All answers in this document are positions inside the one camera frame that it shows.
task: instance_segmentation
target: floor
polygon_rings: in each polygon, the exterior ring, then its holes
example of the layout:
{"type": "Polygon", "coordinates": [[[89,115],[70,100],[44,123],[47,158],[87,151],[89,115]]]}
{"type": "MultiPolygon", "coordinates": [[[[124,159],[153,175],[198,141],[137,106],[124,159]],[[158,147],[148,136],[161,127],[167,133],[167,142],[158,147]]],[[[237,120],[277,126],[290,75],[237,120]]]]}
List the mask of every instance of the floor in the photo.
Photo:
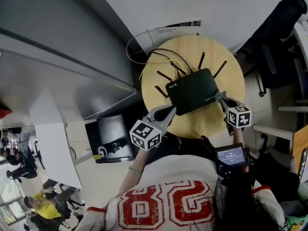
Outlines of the floor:
{"type": "MultiPolygon", "coordinates": [[[[246,72],[251,66],[241,55],[237,60],[246,72]]],[[[294,86],[286,86],[276,90],[268,90],[263,97],[259,97],[259,87],[255,74],[245,78],[245,99],[244,104],[253,111],[252,124],[266,125],[274,128],[289,131],[296,130],[296,115],[289,112],[277,112],[276,106],[292,102],[294,99],[294,86]]],[[[69,123],[67,136],[70,146],[76,151],[77,157],[89,152],[90,144],[83,122],[69,123]]],[[[209,138],[215,147],[232,144],[233,138],[228,135],[227,130],[209,138]]],[[[259,132],[255,132],[252,127],[244,130],[244,145],[249,147],[251,153],[258,156],[263,140],[259,132]]],[[[273,145],[275,138],[269,136],[268,145],[273,145]]],[[[125,177],[131,162],[121,162],[113,164],[96,164],[94,159],[90,159],[77,166],[77,171],[83,184],[83,189],[78,193],[78,198],[82,199],[87,206],[103,207],[108,200],[117,194],[120,184],[125,177]]],[[[77,223],[75,217],[68,221],[70,227],[77,223]]]]}

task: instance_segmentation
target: white cable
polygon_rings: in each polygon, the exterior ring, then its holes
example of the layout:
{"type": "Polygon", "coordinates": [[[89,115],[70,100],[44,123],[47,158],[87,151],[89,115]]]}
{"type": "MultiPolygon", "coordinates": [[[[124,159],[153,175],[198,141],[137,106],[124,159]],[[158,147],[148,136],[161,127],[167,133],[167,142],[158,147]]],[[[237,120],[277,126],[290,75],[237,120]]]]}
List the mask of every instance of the white cable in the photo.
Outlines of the white cable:
{"type": "Polygon", "coordinates": [[[129,43],[130,43],[133,39],[135,39],[136,37],[138,37],[139,35],[144,34],[144,33],[149,33],[149,31],[145,31],[145,32],[139,33],[139,34],[137,34],[136,36],[132,37],[132,38],[128,41],[127,45],[126,45],[126,55],[127,55],[128,59],[130,59],[133,63],[136,63],[136,64],[147,64],[147,63],[138,63],[138,62],[132,60],[132,59],[129,57],[129,55],[128,55],[128,51],[127,51],[128,45],[129,45],[129,43]]]}

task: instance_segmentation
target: person in yellow shirt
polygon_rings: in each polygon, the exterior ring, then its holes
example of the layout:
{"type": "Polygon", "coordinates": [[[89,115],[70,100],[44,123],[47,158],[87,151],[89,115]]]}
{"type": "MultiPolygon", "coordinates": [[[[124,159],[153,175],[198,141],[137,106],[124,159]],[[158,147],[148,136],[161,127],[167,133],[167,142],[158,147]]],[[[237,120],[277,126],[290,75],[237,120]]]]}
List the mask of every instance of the person in yellow shirt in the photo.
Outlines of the person in yellow shirt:
{"type": "Polygon", "coordinates": [[[44,197],[46,193],[52,193],[53,191],[54,189],[52,187],[42,189],[33,197],[26,196],[24,198],[24,203],[28,208],[34,209],[39,215],[46,219],[60,218],[65,212],[66,201],[69,200],[77,189],[75,187],[69,187],[62,193],[56,195],[53,199],[44,197]]]}

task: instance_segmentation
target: black router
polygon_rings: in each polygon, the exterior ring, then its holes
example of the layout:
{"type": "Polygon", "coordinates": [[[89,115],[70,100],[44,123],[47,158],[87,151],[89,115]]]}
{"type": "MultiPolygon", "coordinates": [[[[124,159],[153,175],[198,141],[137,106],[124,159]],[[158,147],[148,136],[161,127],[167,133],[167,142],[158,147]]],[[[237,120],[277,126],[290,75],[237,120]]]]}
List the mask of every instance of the black router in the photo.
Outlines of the black router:
{"type": "Polygon", "coordinates": [[[227,61],[225,61],[216,74],[212,76],[211,71],[208,68],[200,69],[204,55],[205,53],[203,52],[198,66],[199,71],[175,81],[172,81],[171,78],[159,71],[157,72],[159,75],[171,81],[166,84],[168,95],[165,95],[158,86],[155,87],[165,98],[170,97],[172,104],[177,108],[178,116],[189,113],[215,101],[218,87],[214,79],[225,66],[227,61]]]}

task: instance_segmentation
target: black antenna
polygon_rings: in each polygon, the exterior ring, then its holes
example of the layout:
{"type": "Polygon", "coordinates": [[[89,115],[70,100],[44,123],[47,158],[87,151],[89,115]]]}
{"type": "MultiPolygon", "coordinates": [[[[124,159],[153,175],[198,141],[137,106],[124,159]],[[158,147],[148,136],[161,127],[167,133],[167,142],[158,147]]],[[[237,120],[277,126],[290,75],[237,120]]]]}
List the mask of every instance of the black antenna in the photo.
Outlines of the black antenna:
{"type": "Polygon", "coordinates": [[[175,67],[177,70],[179,70],[182,74],[187,75],[187,73],[184,70],[182,70],[181,68],[179,68],[178,66],[176,66],[176,64],[174,62],[171,62],[170,64],[173,67],[175,67]]]}
{"type": "Polygon", "coordinates": [[[161,90],[161,88],[159,86],[155,86],[155,88],[160,92],[160,94],[162,94],[165,98],[168,98],[168,95],[165,95],[165,93],[163,92],[163,90],[161,90]]]}
{"type": "Polygon", "coordinates": [[[168,77],[167,75],[163,74],[162,72],[160,71],[157,71],[157,73],[162,76],[162,77],[165,77],[167,80],[169,80],[170,82],[172,81],[172,79],[170,77],[168,77]]]}
{"type": "Polygon", "coordinates": [[[201,59],[200,59],[200,62],[199,62],[199,66],[198,66],[198,70],[200,70],[200,68],[201,68],[204,56],[205,56],[205,52],[202,52],[201,59]]]}
{"type": "Polygon", "coordinates": [[[215,79],[216,76],[219,74],[219,72],[222,70],[222,68],[226,65],[227,61],[224,61],[219,70],[214,74],[213,78],[215,79]]]}

